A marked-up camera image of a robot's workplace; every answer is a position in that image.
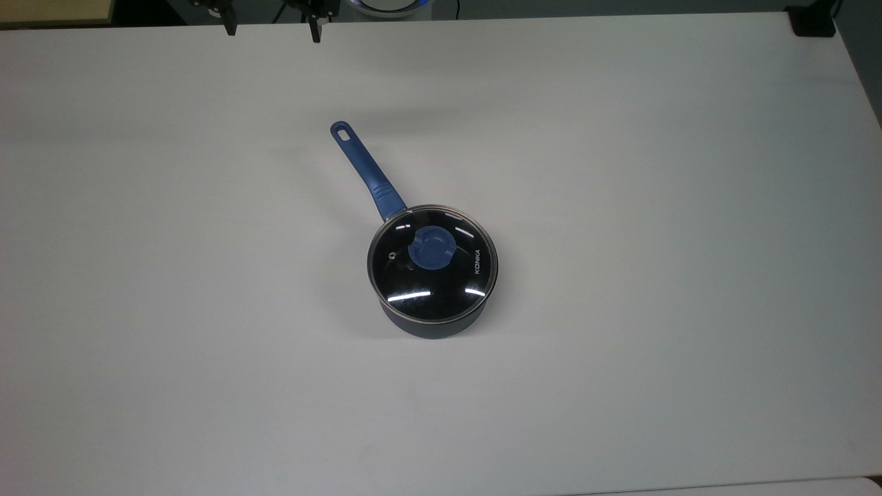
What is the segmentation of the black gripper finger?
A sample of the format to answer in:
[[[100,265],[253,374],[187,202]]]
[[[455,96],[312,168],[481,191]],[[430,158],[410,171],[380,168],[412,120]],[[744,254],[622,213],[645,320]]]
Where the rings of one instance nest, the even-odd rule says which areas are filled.
[[[340,13],[340,0],[289,1],[289,7],[299,10],[300,15],[311,29],[314,43],[322,40],[322,28],[330,24]]]
[[[223,22],[224,29],[229,37],[233,37],[236,34],[238,19],[236,12],[234,12],[233,1],[194,0],[192,1],[192,6],[195,8],[202,8],[208,13],[208,15],[215,19],[220,19],[220,21]]]

